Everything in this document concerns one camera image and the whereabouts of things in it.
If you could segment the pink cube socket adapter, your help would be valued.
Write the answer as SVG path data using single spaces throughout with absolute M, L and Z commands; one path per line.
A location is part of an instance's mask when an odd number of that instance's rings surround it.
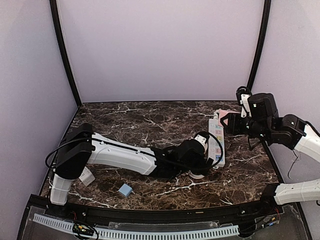
M 229 114 L 229 113 L 239 114 L 240 112 L 238 112 L 238 111 L 233 111 L 233 110 L 219 109 L 219 110 L 217 110 L 217 113 L 218 113 L 218 125 L 223 128 L 223 125 L 222 125 L 222 123 L 221 123 L 221 119 L 222 119 L 223 117 L 225 117 L 225 116 L 226 116 L 227 114 Z

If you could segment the white multicolour power strip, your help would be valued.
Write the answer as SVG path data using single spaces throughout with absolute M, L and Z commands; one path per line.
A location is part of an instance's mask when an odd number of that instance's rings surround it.
M 212 160 L 214 169 L 223 168 L 225 166 L 225 141 L 224 129 L 219 122 L 220 110 L 216 110 L 208 120 L 208 132 L 216 137 L 208 140 L 207 160 Z

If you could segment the white plug adapter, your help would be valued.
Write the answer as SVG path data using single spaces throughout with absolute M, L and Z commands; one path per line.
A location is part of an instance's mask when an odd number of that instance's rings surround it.
M 79 180 L 88 187 L 90 184 L 92 184 L 95 181 L 95 177 L 93 173 L 85 166 L 81 175 L 79 176 Z

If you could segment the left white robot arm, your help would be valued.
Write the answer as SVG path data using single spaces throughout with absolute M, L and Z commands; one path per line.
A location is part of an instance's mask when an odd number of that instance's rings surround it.
M 208 132 L 201 131 L 177 146 L 137 147 L 106 138 L 94 132 L 91 124 L 84 123 L 51 152 L 56 160 L 46 165 L 54 171 L 49 200 L 54 205 L 65 205 L 73 181 L 81 176 L 87 164 L 160 179 L 172 179 L 185 172 L 206 175 L 214 166 L 212 159 L 205 159 L 210 137 Z

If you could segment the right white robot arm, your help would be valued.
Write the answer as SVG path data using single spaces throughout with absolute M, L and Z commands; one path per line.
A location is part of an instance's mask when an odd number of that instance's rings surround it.
M 268 145 L 279 144 L 320 160 L 320 134 L 315 127 L 296 115 L 279 116 L 271 93 L 239 94 L 240 113 L 229 112 L 219 119 L 228 134 L 247 135 Z M 268 184 L 262 202 L 285 205 L 294 202 L 320 201 L 319 179 L 298 183 Z

